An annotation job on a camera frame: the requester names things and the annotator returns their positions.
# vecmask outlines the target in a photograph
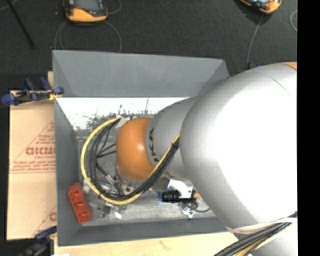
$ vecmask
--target wire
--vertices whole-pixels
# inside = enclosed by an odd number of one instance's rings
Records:
[[[161,160],[158,162],[158,164],[156,165],[156,167],[153,169],[152,173],[150,174],[150,176],[148,177],[148,179],[142,184],[140,185],[137,189],[135,189],[134,191],[132,191],[129,194],[126,195],[120,195],[120,196],[110,196],[108,193],[106,193],[105,191],[101,191],[99,190],[88,178],[87,175],[87,171],[86,171],[86,167],[85,167],[85,156],[86,156],[86,152],[88,149],[88,145],[89,143],[92,141],[93,137],[99,133],[100,131],[104,131],[104,128],[107,128],[109,125],[112,124],[116,124],[120,121],[121,117],[117,117],[117,118],[113,118],[110,119],[104,123],[102,123],[101,125],[99,125],[87,138],[87,140],[85,141],[82,151],[81,151],[81,157],[80,157],[80,167],[81,167],[81,172],[83,175],[83,178],[86,180],[87,184],[89,185],[89,187],[97,194],[99,195],[101,198],[103,198],[105,201],[112,203],[112,204],[116,204],[116,205],[123,205],[123,204],[128,204],[133,202],[134,200],[136,200],[138,197],[140,197],[145,191],[147,191],[153,184],[155,181],[158,180],[158,178],[162,175],[165,167],[168,165],[170,159],[172,158],[172,156],[174,155],[174,153],[176,152],[176,150],[179,147],[179,142],[180,142],[180,135],[178,134],[176,136],[176,138],[173,140],[173,143],[171,144],[171,146],[167,149],[167,151],[165,152],[165,154],[163,155],[163,157],[161,158]]]
[[[14,1],[11,2],[11,4],[15,4],[17,1],[18,0],[14,0]],[[7,4],[6,6],[0,8],[0,12],[6,10],[8,8],[9,8],[9,5]]]
[[[97,155],[99,144],[100,144],[103,136],[105,135],[105,133],[108,133],[110,131],[110,129],[111,129],[111,127],[107,126],[107,127],[103,128],[101,130],[101,132],[97,135],[96,139],[92,143],[92,147],[91,147],[89,158],[88,158],[89,172],[90,172],[90,175],[94,181],[96,188],[99,191],[102,191],[102,188],[101,188],[100,182],[97,177],[97,168],[99,169],[99,165],[97,163],[96,155]]]
[[[57,49],[57,39],[58,39],[59,33],[61,33],[62,27],[64,27],[67,24],[67,22],[68,22],[67,20],[62,22],[55,32],[54,42],[53,42],[53,49],[54,50]]]
[[[112,147],[114,147],[116,145],[116,143],[112,143],[110,146],[107,146],[106,148],[102,149],[98,154],[101,154],[103,152],[106,152],[107,150],[111,149]]]
[[[57,40],[58,40],[58,37],[59,37],[59,44],[60,44],[61,48],[62,48],[63,50],[65,50],[65,46],[64,46],[63,43],[62,43],[62,31],[63,31],[63,29],[65,28],[67,22],[68,22],[68,20],[62,22],[61,25],[60,25],[60,26],[58,27],[58,29],[56,30],[56,33],[55,33],[55,36],[54,36],[53,49],[57,49]],[[118,50],[118,52],[121,53],[122,47],[123,47],[123,43],[122,43],[122,38],[121,38],[120,33],[119,33],[118,30],[117,30],[111,23],[109,23],[108,21],[104,20],[103,22],[104,22],[106,25],[108,25],[110,28],[112,28],[113,31],[116,33],[116,35],[117,35],[117,37],[118,37],[118,40],[119,40],[119,50]]]
[[[206,212],[209,212],[209,211],[210,211],[210,208],[205,209],[205,210],[198,210],[198,209],[195,209],[194,211],[195,211],[195,212],[197,212],[197,213],[206,213]]]
[[[289,218],[297,218],[298,212],[290,215]],[[245,251],[245,254],[237,254],[237,256],[247,256],[252,251],[254,251],[259,245],[263,242],[274,236],[275,234],[279,233],[280,231],[284,230],[288,226],[290,226],[291,222],[282,222],[273,224],[264,230],[258,231],[251,235],[248,235],[239,241],[229,245],[228,247],[224,248],[214,256],[233,256],[236,253],[240,253]]]
[[[100,150],[98,151],[98,155],[100,155],[101,152],[102,152],[102,150],[104,149],[104,147],[105,147],[105,145],[106,145],[106,143],[107,143],[107,141],[108,141],[109,132],[110,132],[110,130],[111,130],[111,128],[112,128],[113,126],[114,126],[114,124],[108,129],[108,131],[107,131],[107,133],[106,133],[106,136],[105,136],[104,143],[103,143],[103,145],[101,146]]]
[[[120,11],[121,11],[121,8],[122,8],[122,2],[121,2],[121,0],[118,0],[118,2],[119,2],[119,4],[120,4],[119,8],[118,8],[117,10],[115,10],[115,11],[109,12],[109,13],[108,13],[108,15],[117,14],[118,12],[120,12]]]
[[[108,155],[112,155],[116,153],[116,151],[111,151],[111,152],[108,152],[108,153],[105,153],[105,154],[100,154],[100,155],[97,155],[96,158],[102,158],[102,157],[105,157],[105,156],[108,156]]]
[[[109,23],[108,21],[104,20],[103,21],[105,24],[107,24],[110,28],[112,28],[114,30],[114,32],[116,33],[116,35],[118,36],[118,39],[119,39],[119,53],[121,53],[122,51],[122,38],[121,38],[121,35],[119,34],[118,30],[111,24]]]
[[[294,25],[294,23],[293,23],[293,21],[292,21],[292,18],[293,18],[293,16],[295,15],[295,14],[297,14],[298,13],[298,10],[295,10],[293,13],[291,13],[291,15],[290,15],[290,24],[291,24],[291,27],[293,28],[293,30],[295,31],[295,32],[298,32],[298,29],[295,27],[295,25]]]
[[[112,181],[112,177],[110,176],[110,174],[107,171],[105,171],[98,163],[96,163],[96,167],[102,174],[106,176],[106,178],[109,181]],[[114,185],[115,189],[118,191],[120,195],[124,195],[124,192],[122,191],[121,187],[116,182],[112,182],[112,184]]]
[[[263,18],[263,14],[261,14],[261,17],[259,19],[259,22],[258,24],[256,25],[256,28],[255,28],[255,31],[253,33],[253,36],[252,36],[252,39],[251,39],[251,42],[250,42],[250,45],[249,45],[249,48],[248,48],[248,52],[247,52],[247,55],[246,55],[246,65],[249,66],[249,58],[250,58],[250,52],[251,52],[251,48],[252,48],[252,44],[255,40],[255,37],[257,35],[257,32],[258,32],[258,29],[260,27],[260,24],[261,24],[261,21],[262,21],[262,18]]]

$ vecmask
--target black cable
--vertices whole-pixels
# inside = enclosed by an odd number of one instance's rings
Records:
[[[107,146],[106,148],[102,149],[101,152],[99,152],[99,154],[97,155],[100,156],[101,153],[106,152],[107,150],[111,149],[112,147],[114,147],[116,145],[116,143],[112,143],[111,145]]]
[[[101,194],[103,194],[105,197],[112,199],[112,200],[123,201],[123,200],[129,199],[137,194],[144,193],[159,179],[159,177],[163,174],[165,168],[167,167],[169,161],[173,157],[174,153],[179,148],[180,139],[178,138],[175,141],[175,143],[172,144],[172,147],[171,147],[169,153],[165,156],[165,158],[163,159],[161,164],[150,175],[150,177],[146,181],[143,182],[142,185],[140,185],[138,188],[136,188],[134,191],[130,192],[129,194],[116,195],[116,196],[111,195],[101,188],[99,181],[97,179],[97,151],[98,151],[98,147],[99,147],[99,144],[101,143],[103,136],[109,131],[110,126],[113,126],[118,122],[119,122],[119,120],[106,126],[104,129],[102,129],[102,131],[93,140],[91,149],[89,150],[89,154],[88,154],[88,166],[89,166],[89,172],[92,177],[92,180],[95,183],[94,185],[101,192]]]
[[[298,212],[295,212],[294,214],[290,215],[288,218],[297,218]],[[282,222],[282,223],[276,223],[270,227],[267,227],[264,230],[258,231],[256,233],[253,233],[251,235],[248,235],[242,239],[240,239],[237,242],[234,242],[233,244],[229,245],[228,247],[224,248],[214,256],[233,256],[234,254],[241,252],[248,246],[252,245],[253,243],[257,242],[258,240],[265,238],[262,242],[260,242],[258,245],[272,237],[273,235],[279,233],[283,229],[290,226],[291,222]]]
[[[98,153],[97,153],[98,155],[101,154],[102,150],[104,149],[105,145],[107,144],[108,137],[109,137],[109,132],[110,132],[111,128],[112,128],[114,125],[115,125],[114,123],[110,125],[110,127],[109,127],[109,129],[108,129],[108,131],[107,131],[107,133],[106,133],[106,136],[105,136],[105,140],[104,140],[104,142],[103,142],[103,145],[101,146],[100,150],[99,150]]]
[[[195,209],[194,211],[197,212],[197,213],[206,213],[206,212],[210,211],[210,208],[205,209],[205,210],[197,210],[197,209]]]
[[[114,150],[114,151],[110,151],[110,152],[105,153],[105,154],[97,155],[96,158],[102,158],[102,157],[105,157],[105,156],[108,156],[108,155],[112,155],[112,154],[114,154],[114,153],[116,153],[115,150]]]
[[[103,173],[106,177],[109,177],[109,179],[112,179],[112,177],[110,176],[110,174],[108,172],[106,172],[98,163],[96,163],[96,167],[98,168],[98,170]],[[121,189],[121,187],[116,183],[114,182],[113,183],[115,189],[118,191],[118,193],[120,195],[124,195],[124,192],[123,190]]]

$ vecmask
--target clamp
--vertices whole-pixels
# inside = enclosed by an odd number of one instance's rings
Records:
[[[35,243],[25,249],[23,252],[19,253],[17,256],[39,256],[43,253],[48,244],[52,241],[51,235],[57,232],[57,226],[50,227],[35,235]]]
[[[45,99],[53,100],[62,95],[65,90],[62,87],[52,88],[48,80],[40,77],[41,87],[36,87],[29,77],[24,79],[22,90],[13,93],[8,93],[1,97],[1,102],[4,105],[19,105],[21,103],[40,101]]]

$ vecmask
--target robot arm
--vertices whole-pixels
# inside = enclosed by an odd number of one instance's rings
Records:
[[[233,230],[283,219],[297,211],[296,109],[296,63],[248,70],[153,118],[127,121],[117,136],[117,170],[133,182],[148,180],[154,167],[163,186],[190,180]],[[298,255],[298,224],[252,254]]]

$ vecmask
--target red connector block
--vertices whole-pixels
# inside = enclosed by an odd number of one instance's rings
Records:
[[[91,209],[84,190],[79,182],[69,187],[68,197],[80,224],[90,221]]]

